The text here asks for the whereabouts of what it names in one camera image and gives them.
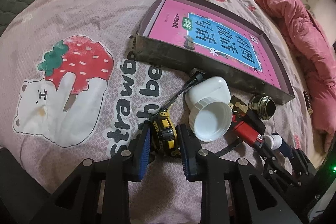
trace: bed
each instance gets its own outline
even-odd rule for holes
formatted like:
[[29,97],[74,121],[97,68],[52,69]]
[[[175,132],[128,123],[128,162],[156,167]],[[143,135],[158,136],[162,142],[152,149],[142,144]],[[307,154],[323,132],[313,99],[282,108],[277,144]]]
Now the bed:
[[[83,159],[104,160],[127,146],[148,112],[163,105],[188,79],[180,71],[133,60],[139,23],[154,1],[36,0],[2,34],[0,145],[8,148],[48,192],[52,193]],[[278,28],[254,0],[208,1],[255,24],[273,43],[295,99],[277,106],[274,117],[265,122],[266,134],[278,132],[290,145],[296,145],[296,134],[300,147],[318,167],[324,157],[323,145],[312,129],[305,105],[303,73]],[[67,67],[55,69],[57,62],[68,62]],[[159,87],[157,95],[144,92],[151,89],[153,75]],[[244,102],[252,96],[233,88],[230,92]],[[69,94],[73,100],[66,108]],[[171,109],[172,120],[175,124],[188,122],[188,115],[179,98]],[[227,133],[202,146],[217,152],[233,139]],[[228,160],[238,157],[262,170],[261,158],[247,145],[224,156]],[[281,160],[291,170],[289,162]],[[132,219],[199,222],[201,184],[185,180],[179,160],[156,156],[144,180],[130,183],[129,190]]]

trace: pink comforter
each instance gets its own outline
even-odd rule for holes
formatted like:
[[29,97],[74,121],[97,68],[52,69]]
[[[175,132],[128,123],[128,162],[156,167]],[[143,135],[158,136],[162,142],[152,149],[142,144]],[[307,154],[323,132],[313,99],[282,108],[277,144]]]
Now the pink comforter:
[[317,21],[300,0],[256,0],[272,17],[304,72],[315,129],[327,132],[325,151],[336,131],[336,61]]

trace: box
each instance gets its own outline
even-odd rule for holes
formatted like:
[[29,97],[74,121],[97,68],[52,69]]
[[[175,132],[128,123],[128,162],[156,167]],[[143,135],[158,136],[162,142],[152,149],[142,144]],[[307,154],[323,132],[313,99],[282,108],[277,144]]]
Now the box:
[[265,33],[206,0],[156,0],[140,25],[134,53],[138,61],[221,76],[229,86],[278,104],[295,97]]

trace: silver bolt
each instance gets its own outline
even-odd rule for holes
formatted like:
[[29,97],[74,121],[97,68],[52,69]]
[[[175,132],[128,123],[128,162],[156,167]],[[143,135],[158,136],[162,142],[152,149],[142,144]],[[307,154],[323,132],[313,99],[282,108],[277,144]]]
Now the silver bolt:
[[122,155],[123,157],[128,157],[128,156],[131,155],[131,152],[130,152],[129,150],[124,150],[124,151],[121,152],[121,155]]
[[201,156],[206,156],[206,155],[209,153],[209,151],[206,150],[206,149],[200,149],[200,150],[198,150],[198,153],[199,153]]
[[93,161],[91,159],[83,160],[83,165],[84,166],[90,166],[92,163],[93,163]]
[[248,161],[247,161],[247,159],[245,159],[245,158],[240,158],[239,160],[238,160],[238,163],[240,164],[240,165],[247,165],[248,164]]

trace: white bear print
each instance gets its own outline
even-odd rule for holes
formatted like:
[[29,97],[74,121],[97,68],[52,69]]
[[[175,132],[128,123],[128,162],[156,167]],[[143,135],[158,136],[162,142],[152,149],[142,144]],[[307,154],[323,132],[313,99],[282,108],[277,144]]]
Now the white bear print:
[[87,139],[97,123],[108,83],[94,77],[88,81],[88,90],[69,96],[75,78],[74,73],[67,72],[57,90],[50,80],[25,81],[20,88],[14,130],[43,135],[61,147],[77,145]]

